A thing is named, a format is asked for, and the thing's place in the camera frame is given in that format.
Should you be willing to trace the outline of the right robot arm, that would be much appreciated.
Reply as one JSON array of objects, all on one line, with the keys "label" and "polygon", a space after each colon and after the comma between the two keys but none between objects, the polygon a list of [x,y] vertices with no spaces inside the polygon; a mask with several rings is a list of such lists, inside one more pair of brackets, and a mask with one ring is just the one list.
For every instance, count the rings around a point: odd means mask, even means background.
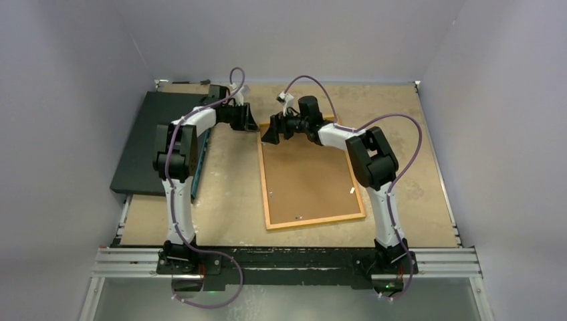
[{"label": "right robot arm", "polygon": [[301,97],[298,112],[293,109],[295,98],[291,94],[281,92],[276,100],[282,110],[270,117],[261,141],[279,144],[282,138],[288,140],[295,134],[305,134],[314,144],[347,152],[355,179],[370,199],[376,223],[377,267],[391,272],[400,266],[402,259],[412,263],[395,203],[399,162],[383,131],[377,126],[357,129],[324,119],[314,96]]}]

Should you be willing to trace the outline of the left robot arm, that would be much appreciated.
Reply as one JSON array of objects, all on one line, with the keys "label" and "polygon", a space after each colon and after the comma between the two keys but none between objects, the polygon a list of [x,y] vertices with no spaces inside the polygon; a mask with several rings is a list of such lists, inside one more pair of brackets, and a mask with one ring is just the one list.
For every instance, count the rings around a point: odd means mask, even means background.
[{"label": "left robot arm", "polygon": [[243,84],[215,86],[202,106],[156,128],[154,170],[162,182],[168,210],[168,233],[162,260],[173,262],[182,273],[194,272],[202,253],[196,249],[191,215],[191,187],[199,165],[198,137],[218,123],[235,131],[257,132],[259,127],[244,101]]}]

